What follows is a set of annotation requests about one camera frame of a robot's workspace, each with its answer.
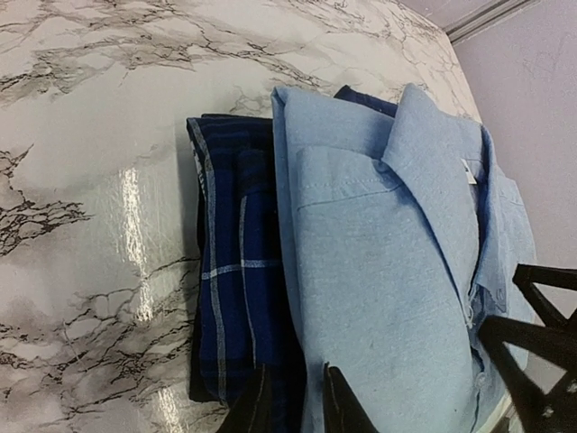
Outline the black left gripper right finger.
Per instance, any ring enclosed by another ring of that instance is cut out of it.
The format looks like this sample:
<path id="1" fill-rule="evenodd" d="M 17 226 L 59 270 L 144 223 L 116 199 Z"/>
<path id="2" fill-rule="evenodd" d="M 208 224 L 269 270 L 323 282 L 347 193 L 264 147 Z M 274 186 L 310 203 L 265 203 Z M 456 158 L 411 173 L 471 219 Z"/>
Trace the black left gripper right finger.
<path id="1" fill-rule="evenodd" d="M 341 370 L 326 363 L 323 379 L 326 433 L 377 433 Z"/>

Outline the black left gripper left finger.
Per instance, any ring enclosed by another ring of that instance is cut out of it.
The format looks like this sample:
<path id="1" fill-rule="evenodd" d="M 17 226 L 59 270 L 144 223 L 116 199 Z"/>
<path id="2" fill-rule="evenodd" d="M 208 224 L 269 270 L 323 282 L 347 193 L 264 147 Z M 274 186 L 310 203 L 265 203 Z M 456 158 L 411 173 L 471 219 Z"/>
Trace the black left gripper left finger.
<path id="1" fill-rule="evenodd" d="M 219 433 L 288 432 L 286 371 L 261 364 L 248 379 Z"/>

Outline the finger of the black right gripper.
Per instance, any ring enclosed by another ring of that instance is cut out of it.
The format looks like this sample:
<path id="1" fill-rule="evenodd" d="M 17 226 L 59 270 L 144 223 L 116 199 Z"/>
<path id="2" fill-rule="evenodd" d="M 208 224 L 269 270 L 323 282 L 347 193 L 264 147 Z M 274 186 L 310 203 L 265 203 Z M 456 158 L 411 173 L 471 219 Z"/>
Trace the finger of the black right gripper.
<path id="1" fill-rule="evenodd" d="M 566 318 L 537 288 L 537 284 L 576 291 L 576 270 L 519 264 L 513 277 L 519 288 L 546 327 L 576 333 L 576 311 Z"/>
<path id="2" fill-rule="evenodd" d="M 509 318 L 489 317 L 479 339 L 507 386 L 525 432 L 576 430 L 576 333 Z M 527 371 L 538 358 L 561 376 L 549 388 Z"/>

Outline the light blue long sleeve shirt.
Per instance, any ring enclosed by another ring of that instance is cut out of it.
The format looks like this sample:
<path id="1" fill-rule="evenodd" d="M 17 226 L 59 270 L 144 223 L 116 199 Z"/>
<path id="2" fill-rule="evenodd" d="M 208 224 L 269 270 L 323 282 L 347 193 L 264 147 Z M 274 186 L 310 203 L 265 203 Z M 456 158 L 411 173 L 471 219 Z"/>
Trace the light blue long sleeve shirt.
<path id="1" fill-rule="evenodd" d="M 531 321 L 512 278 L 536 248 L 488 131 L 407 85 L 271 96 L 279 229 L 304 353 L 302 429 L 321 432 L 338 367 L 380 432 L 488 432 L 509 405 L 477 337 Z"/>

